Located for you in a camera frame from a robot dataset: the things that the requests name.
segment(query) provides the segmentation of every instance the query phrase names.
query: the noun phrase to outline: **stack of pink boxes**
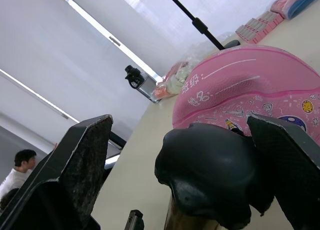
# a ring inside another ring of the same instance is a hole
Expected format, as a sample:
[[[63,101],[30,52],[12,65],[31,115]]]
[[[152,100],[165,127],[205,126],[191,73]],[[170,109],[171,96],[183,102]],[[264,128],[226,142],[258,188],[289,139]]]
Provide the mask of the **stack of pink boxes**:
[[[281,15],[267,11],[258,20],[252,18],[245,26],[240,26],[235,32],[249,44],[256,44],[282,21],[284,19]]]

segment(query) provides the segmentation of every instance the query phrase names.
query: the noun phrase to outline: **fluorescent light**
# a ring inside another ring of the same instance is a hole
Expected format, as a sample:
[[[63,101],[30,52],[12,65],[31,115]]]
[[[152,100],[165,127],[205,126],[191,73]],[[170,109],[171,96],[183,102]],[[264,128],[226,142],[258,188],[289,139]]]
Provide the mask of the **fluorescent light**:
[[[23,84],[22,82],[18,81],[16,78],[14,78],[13,76],[9,75],[7,72],[3,71],[2,69],[0,69],[0,72],[3,73],[5,76],[9,77],[11,80],[13,80],[14,82],[18,83],[20,86],[22,86],[23,88],[25,88],[27,91],[29,91],[30,93],[32,93],[33,95],[37,96],[38,98],[40,98],[41,100],[43,100],[44,102],[46,102],[47,104],[51,105],[53,108],[55,108],[57,111],[59,111],[62,114],[65,114],[68,118],[70,118],[71,120],[75,121],[76,123],[79,123],[78,120],[76,120],[75,118],[73,118],[72,116],[70,116],[67,112],[63,111],[62,109],[60,109],[58,106],[56,106],[55,104],[51,103],[50,101],[48,101],[45,97],[39,95],[37,92],[35,92],[34,90],[30,89],[28,86],[26,86],[25,84]]]
[[[105,160],[105,164],[111,164],[111,163],[114,163],[118,160],[118,158],[120,157],[120,155],[117,155],[117,156],[114,156],[114,157],[111,157],[107,160]]]
[[[143,60],[135,55],[131,50],[129,50],[123,43],[121,43],[114,35],[112,35],[106,28],[98,23],[92,16],[90,16],[84,9],[82,9],[76,2],[73,0],[65,0],[68,4],[74,8],[86,21],[88,21],[96,30],[98,30],[104,37],[111,41],[115,46],[117,46],[123,53],[125,53],[130,59],[132,59],[141,69],[143,69],[148,75],[154,78],[157,82],[163,81],[162,78],[148,66]],[[120,45],[115,44],[110,37],[114,38],[120,43]]]

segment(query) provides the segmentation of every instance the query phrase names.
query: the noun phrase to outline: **tripod pole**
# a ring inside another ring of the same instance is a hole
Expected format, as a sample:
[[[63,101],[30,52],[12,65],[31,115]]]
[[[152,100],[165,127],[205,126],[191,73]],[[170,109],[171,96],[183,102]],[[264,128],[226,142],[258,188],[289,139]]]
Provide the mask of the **tripod pole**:
[[[178,0],[172,0],[177,6],[192,20],[192,24],[196,29],[205,36],[219,49],[224,50],[224,46],[208,31],[208,27],[199,19],[195,18]]]

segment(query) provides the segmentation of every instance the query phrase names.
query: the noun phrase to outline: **man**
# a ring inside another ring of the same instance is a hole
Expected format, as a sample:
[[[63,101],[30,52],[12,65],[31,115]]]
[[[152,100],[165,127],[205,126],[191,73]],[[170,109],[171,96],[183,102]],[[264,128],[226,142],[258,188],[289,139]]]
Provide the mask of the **man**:
[[[21,188],[36,165],[36,152],[22,150],[15,155],[14,168],[0,185],[0,200],[14,188]]]

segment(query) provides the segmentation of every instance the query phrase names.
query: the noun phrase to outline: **black tripod stand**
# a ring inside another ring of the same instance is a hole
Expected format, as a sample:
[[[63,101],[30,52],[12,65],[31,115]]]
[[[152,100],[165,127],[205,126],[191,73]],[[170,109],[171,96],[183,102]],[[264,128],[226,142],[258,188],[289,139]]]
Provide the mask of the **black tripod stand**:
[[[223,46],[209,31],[208,27],[199,19],[194,17],[178,0],[172,0],[179,8],[192,20],[194,27],[201,33],[207,36],[207,38],[219,49],[224,50],[234,46],[239,46],[240,42],[237,40],[231,41]]]

